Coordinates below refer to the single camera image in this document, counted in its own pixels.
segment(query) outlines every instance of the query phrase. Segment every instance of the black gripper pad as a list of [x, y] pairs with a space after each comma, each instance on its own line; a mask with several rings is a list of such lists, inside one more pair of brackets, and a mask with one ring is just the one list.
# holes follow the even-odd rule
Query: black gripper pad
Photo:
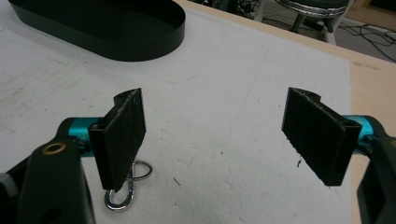
[[289, 88], [282, 131], [326, 186], [340, 186], [361, 125], [344, 119], [320, 96]]
[[114, 107], [90, 129], [103, 189], [118, 191], [146, 133], [141, 89], [114, 97]]

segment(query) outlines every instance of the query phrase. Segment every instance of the metal stool leg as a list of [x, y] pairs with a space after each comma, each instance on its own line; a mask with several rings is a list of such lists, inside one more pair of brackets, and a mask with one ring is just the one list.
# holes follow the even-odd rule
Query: metal stool leg
[[289, 29], [289, 31], [292, 31], [296, 34], [298, 34], [298, 27], [300, 26], [301, 22], [303, 21], [304, 16], [302, 14], [298, 14], [296, 21], [293, 24], [293, 27]]

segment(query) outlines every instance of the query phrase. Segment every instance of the black 3d printed part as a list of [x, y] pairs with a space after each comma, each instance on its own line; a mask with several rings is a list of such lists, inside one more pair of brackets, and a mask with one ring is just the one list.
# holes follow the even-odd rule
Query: black 3d printed part
[[9, 0], [24, 23], [103, 57], [162, 57], [184, 38], [186, 14], [171, 0]]
[[141, 89], [114, 97], [114, 107], [89, 128], [103, 189], [118, 191], [146, 133]]
[[344, 119], [320, 96], [289, 88], [282, 131], [326, 186], [340, 186], [361, 125]]

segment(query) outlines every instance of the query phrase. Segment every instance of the black oval tray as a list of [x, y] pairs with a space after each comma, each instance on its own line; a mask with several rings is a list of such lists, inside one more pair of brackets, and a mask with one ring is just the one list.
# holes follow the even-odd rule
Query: black oval tray
[[162, 57], [184, 38], [186, 14], [171, 0], [9, 0], [24, 23], [103, 57]]

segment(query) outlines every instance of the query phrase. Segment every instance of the silver key ring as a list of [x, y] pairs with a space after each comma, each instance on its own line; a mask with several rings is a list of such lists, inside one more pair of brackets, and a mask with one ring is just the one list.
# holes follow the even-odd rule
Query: silver key ring
[[151, 176], [152, 166], [148, 162], [146, 162], [146, 161], [135, 161], [134, 164], [145, 165], [148, 168], [148, 172], [145, 175], [141, 175], [141, 176], [126, 177], [125, 181], [136, 182], [136, 181], [144, 180], [144, 179], [148, 178], [149, 176]]
[[[134, 166], [136, 164], [143, 164], [147, 166], [148, 172], [145, 175], [134, 177]], [[122, 212], [126, 208], [128, 208], [129, 205], [131, 204], [132, 199], [134, 198], [134, 182], [148, 178], [149, 176], [151, 176], [151, 173], [152, 173], [152, 166], [148, 162], [135, 161], [134, 163], [132, 163], [131, 170], [129, 171], [129, 174], [125, 179], [125, 181], [128, 182], [128, 195], [126, 196], [125, 200], [122, 203], [114, 203], [113, 202], [114, 189], [106, 190], [105, 193], [106, 207], [115, 212]]]

